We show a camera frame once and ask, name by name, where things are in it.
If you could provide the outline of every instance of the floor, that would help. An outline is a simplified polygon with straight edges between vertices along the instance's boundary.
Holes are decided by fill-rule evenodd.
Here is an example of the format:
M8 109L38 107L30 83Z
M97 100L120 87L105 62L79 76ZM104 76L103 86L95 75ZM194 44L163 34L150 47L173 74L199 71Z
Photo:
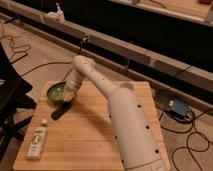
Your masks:
M41 37L38 37L37 35L30 33L21 27L17 27L13 24L3 24L5 35L12 35L14 36L15 46L21 46L24 44L28 44L31 46L31 49L28 51L28 56L21 59L20 61L16 62L14 64L15 69L19 74L26 73L30 69L44 63L53 62L53 61L71 61L72 58L76 55L72 51L69 51L67 49L64 49L63 47L60 47L52 42L49 42L48 40L45 40ZM3 39L2 44L10 57L12 55L11 49L9 48L9 41L6 39ZM13 57L12 61L17 59L21 54L17 54ZM24 79L26 79L28 82L30 82L33 85L33 90L29 93L29 96L31 96L35 101L38 101L39 95L42 89L42 86L45 84L46 81L49 80L56 80L60 81L64 78L67 71L70 69L71 65L47 65L44 67L41 67L37 70L32 71L31 73L24 76ZM129 78L120 75L109 68L103 67L101 65L96 65L97 70L102 72L104 75L106 75L111 80L130 80ZM21 118L25 117L26 115L33 114L33 111L27 111L24 113L21 113L21 117L17 117L17 120L20 120ZM200 117L196 121L196 128L205 134L210 141L213 141L213 117L209 115L204 115L203 117ZM188 125L179 124L177 122L174 122L169 117L164 116L161 119L161 125L170 128L173 130L178 131L184 131L188 129ZM169 131L166 131L165 129L162 129L165 143L170 159L171 164L171 171L175 171L175 167L172 163L172 152L181 146L186 146L186 139L187 136L190 133L187 134L177 134L172 133ZM16 154L18 152L19 146L21 142L17 141L16 139L13 139L9 145L9 148L7 149L7 152L3 158L3 160L0 162L0 171L11 171L13 162L16 158ZM189 144L191 148L196 148L198 150L202 150L207 146L207 142L201 138L198 134L192 134L192 137L189 139ZM198 162L200 163L201 167L203 168L203 171L211 171L213 170L213 145L210 145L210 148L206 152L197 153L192 152L194 156L197 158ZM181 149L175 154L175 163L179 170L186 171L186 170L192 170L192 171L199 171L198 165L195 163L193 158L190 156L189 152L186 149Z

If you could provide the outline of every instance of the desk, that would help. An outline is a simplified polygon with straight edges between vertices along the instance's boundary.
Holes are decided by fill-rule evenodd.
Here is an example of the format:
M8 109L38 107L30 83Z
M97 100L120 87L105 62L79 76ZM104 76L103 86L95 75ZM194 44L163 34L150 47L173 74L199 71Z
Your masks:
M163 4L168 10L180 12L183 14L194 15L205 18L210 5L201 4L198 0L155 0L158 3ZM150 0L141 0L141 4L150 6L162 7L161 5L154 3Z
M147 82L132 83L169 168L169 160L149 84ZM50 114L57 105L46 97L46 92L52 84L53 82L48 82L44 86L34 117L14 163L14 170L123 170L107 112L106 100L101 93L91 82L83 82L72 108L59 120L54 121ZM43 118L48 119L48 136L43 156L40 161L29 161L26 159L26 153L33 132Z

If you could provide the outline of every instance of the power cord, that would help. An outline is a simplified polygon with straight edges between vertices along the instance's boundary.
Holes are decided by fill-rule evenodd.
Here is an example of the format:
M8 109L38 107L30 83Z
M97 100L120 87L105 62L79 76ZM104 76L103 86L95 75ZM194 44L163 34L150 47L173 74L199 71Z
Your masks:
M79 49L78 49L78 52L77 52L77 55L80 55L81 54L81 51L83 49L83 46L86 45L89 41L89 37L88 36L85 36L81 42L80 42L80 45L79 45ZM66 75L64 76L64 78L61 80L62 82L66 80L67 76L70 74L70 72L72 72L73 70L73 67L66 73Z
M161 125L161 128L166 130L166 131L169 131L169 132L172 132L172 133L177 133L177 134L185 134L185 133L189 133L190 134L187 136L187 139L186 139L186 146L182 146L182 147L179 147L177 149L175 149L173 152L172 152L172 163L174 165L174 167L176 168L176 170L180 170L175 162L175 155L178 151L180 150L187 150L190 154L190 156L192 157L192 159L195 161L195 163L197 164L197 166L199 167L199 169L201 171L203 171L203 168L201 167L200 163L197 161L196 157L194 156L193 152L206 152L209 148L210 148L210 145L213 145L213 142L211 142L207 136L205 134L203 134L202 132L198 131L198 129L196 128L196 120L200 117L202 117L204 114L206 114L207 112L213 110L213 108L210 108L210 109L207 109L206 111L200 113L199 115L195 116L195 113L192 109L189 110L189 113L190 115L187 116L189 118L189 120L185 120L183 119L183 122L180 120L176 120L174 119L173 116L171 115L168 115L170 118L174 119L176 122L178 123L181 123L181 124L191 124L191 127L186 130L186 131L176 131L176 130L172 130L172 129L168 129L168 128L165 128ZM161 114L161 116L159 117L159 121L162 120L164 116L164 113ZM194 135L199 135L205 142L207 142L207 146L204 148L204 149L196 149L196 148L193 148L190 146L189 142L190 142L190 139L194 136Z
M193 65L189 65L189 66L187 66L185 69L182 69L182 70L176 72L172 77L177 78L178 75L180 75L181 73L184 73L184 72L188 71L192 66L193 66ZM172 89L172 87L169 86L169 87L166 88L166 89L156 90L155 94L159 94L159 93L163 93L163 92L171 92L171 89Z
M12 61L11 63L13 64L13 63L19 61L20 59L26 57L28 55L28 51L31 49L31 46L30 45L15 46L15 39L16 40L19 39L23 34L25 34L25 32L21 33L19 36L6 35L4 26L3 26L2 22L0 22L0 23L1 23L1 30L2 30L2 35L0 37L0 41L2 41L3 39L9 40L9 47L12 51L12 55L9 58L9 60L12 61L14 56L16 56L17 54L23 54L21 57Z
M47 65L56 65L56 64L67 64L68 65L68 64L71 64L71 63L72 63L72 61L70 61L70 62L48 62L48 63L42 64L42 65L39 65L39 66L36 66L36 67L30 69L29 71L21 74L21 77L24 77L25 75L31 73L32 71L34 71L34 70L36 70L38 68L47 66Z

